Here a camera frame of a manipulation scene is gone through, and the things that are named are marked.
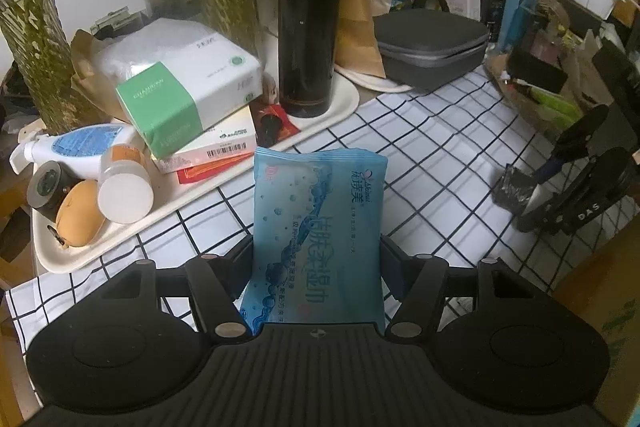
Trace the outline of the cream plastic tray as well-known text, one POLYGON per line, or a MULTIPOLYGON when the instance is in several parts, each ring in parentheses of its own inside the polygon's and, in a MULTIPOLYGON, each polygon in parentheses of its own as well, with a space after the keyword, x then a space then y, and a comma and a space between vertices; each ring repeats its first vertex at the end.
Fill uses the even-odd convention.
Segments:
MULTIPOLYGON (((332 100, 326 113, 314 118, 292 118, 291 121, 298 132, 277 143, 273 150, 281 152, 303 142, 313 135, 328 129, 355 113, 359 106, 360 96, 357 88, 344 76, 337 74, 333 81, 332 100)), ((51 233, 50 222, 39 213, 32 215, 32 251, 40 265, 48 272, 67 274, 84 265, 88 265, 127 239, 144 231, 156 222, 163 220, 191 204, 215 188, 241 176, 253 167, 253 159, 247 158, 239 164, 224 170, 217 176, 204 181, 181 185, 173 174, 161 174, 152 170, 152 184, 155 202, 152 211, 133 225, 119 225, 107 222, 96 233, 87 246, 64 248, 51 233)))

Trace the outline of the grey zip hard case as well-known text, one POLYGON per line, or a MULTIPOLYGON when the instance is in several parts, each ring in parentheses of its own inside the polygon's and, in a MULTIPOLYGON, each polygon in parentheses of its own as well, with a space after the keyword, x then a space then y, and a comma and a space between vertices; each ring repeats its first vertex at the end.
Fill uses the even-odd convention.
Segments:
POLYGON ((489 41, 484 24, 442 11, 393 11, 373 23, 386 78, 428 92, 480 66, 489 41))

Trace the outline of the white pink barcode box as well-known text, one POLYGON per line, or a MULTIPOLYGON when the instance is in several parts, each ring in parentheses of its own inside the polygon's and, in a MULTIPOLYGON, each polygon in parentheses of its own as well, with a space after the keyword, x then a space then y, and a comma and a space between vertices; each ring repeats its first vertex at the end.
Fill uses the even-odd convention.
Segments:
POLYGON ((165 158, 151 159, 161 173, 198 167, 209 162, 254 153, 256 130, 250 106, 244 106, 165 158))

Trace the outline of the blue wet wipes pack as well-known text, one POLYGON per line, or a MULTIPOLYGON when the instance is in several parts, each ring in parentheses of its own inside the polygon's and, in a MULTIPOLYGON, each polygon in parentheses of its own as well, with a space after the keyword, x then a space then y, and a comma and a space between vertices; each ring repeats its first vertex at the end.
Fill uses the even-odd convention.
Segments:
POLYGON ((256 150, 252 275, 240 308, 252 332, 267 323, 384 327, 387 165, 360 148, 256 150))

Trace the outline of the white spray bottle blue label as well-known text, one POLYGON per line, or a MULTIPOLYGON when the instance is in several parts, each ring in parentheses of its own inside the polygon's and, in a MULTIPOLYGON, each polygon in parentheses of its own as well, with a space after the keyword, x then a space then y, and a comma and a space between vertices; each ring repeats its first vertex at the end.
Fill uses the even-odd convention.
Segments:
POLYGON ((34 131, 14 148, 9 162, 16 174, 32 164, 41 167, 56 161, 76 178, 96 179, 102 155, 115 145, 144 150, 141 136, 130 124, 93 124, 60 135, 34 131))

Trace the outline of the black thermos bottle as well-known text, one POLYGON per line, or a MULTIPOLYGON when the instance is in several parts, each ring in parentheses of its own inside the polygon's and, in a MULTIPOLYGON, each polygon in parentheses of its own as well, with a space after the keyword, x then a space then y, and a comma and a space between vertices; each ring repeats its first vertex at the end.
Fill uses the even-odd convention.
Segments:
POLYGON ((331 102, 340 0, 279 0, 279 101, 285 113, 312 118, 331 102))

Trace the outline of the cardboard box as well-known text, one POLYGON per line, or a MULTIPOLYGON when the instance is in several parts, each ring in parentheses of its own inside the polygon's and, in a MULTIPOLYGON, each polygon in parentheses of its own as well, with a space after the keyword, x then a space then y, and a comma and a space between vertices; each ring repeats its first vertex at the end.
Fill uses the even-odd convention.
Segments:
POLYGON ((556 286, 553 297, 604 338, 610 369, 596 409, 616 426, 639 424, 639 220, 634 219, 556 286))

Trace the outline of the white black grid tablecloth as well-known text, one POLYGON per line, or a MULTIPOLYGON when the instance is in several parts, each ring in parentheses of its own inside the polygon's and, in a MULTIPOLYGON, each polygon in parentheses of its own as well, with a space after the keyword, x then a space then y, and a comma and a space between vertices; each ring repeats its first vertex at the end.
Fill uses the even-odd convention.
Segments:
MULTIPOLYGON (((501 98, 481 70, 431 94, 383 94, 335 126, 296 145, 373 150, 388 160, 381 230, 410 254, 468 267, 501 258, 551 291, 565 274, 639 211, 624 198, 575 235, 522 233, 491 190, 502 168, 540 167, 552 147, 501 98)), ((221 255, 253 230, 254 179, 242 173, 70 274, 42 273, 6 294, 3 330, 25 348, 55 317, 131 262, 176 267, 221 255)))

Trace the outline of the green white tissue pack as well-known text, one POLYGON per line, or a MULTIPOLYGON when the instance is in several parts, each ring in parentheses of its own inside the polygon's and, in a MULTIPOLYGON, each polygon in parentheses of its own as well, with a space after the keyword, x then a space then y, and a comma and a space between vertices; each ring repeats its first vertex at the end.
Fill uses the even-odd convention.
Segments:
POLYGON ((262 64, 214 32, 116 88, 152 155, 163 159, 262 95, 262 64))

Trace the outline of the black tape roll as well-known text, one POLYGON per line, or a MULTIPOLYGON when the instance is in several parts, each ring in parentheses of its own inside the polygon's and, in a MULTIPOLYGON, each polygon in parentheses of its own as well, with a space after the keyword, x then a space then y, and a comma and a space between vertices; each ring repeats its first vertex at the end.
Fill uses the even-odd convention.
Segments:
POLYGON ((50 160, 32 175, 27 187, 27 204, 54 222, 66 195, 79 182, 62 164, 50 160))

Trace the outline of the red packet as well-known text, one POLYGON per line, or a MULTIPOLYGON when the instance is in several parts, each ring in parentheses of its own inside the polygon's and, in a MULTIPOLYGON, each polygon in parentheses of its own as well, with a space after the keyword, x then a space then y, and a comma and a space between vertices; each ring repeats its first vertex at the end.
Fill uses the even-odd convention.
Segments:
MULTIPOLYGON (((259 100, 255 100, 248 104, 248 106, 250 106, 254 120, 257 146, 272 147, 281 140, 299 132, 294 124, 288 120, 288 115, 285 114, 285 111, 280 105, 265 104, 259 100)), ((239 164, 239 162, 249 158, 254 153, 236 156, 235 158, 216 160, 198 167, 178 170, 176 171, 178 182, 180 184, 189 184, 217 176, 218 173, 239 164)))

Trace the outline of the white orange pill bottle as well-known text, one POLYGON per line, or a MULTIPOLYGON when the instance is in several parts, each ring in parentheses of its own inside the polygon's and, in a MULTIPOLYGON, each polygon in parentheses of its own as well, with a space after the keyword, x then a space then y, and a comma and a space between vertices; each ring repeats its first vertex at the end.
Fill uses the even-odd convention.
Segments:
POLYGON ((117 144, 101 157, 98 206, 108 220, 131 225, 144 218, 154 204, 151 178, 137 148, 117 144))

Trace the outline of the left glass vase bamboo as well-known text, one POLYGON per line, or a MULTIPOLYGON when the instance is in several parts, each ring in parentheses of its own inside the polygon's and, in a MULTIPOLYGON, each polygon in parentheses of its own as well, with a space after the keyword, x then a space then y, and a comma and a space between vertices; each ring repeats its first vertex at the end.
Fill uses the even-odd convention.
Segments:
POLYGON ((72 50, 55 0, 1 0, 1 32, 48 131, 110 120, 73 87, 72 50))

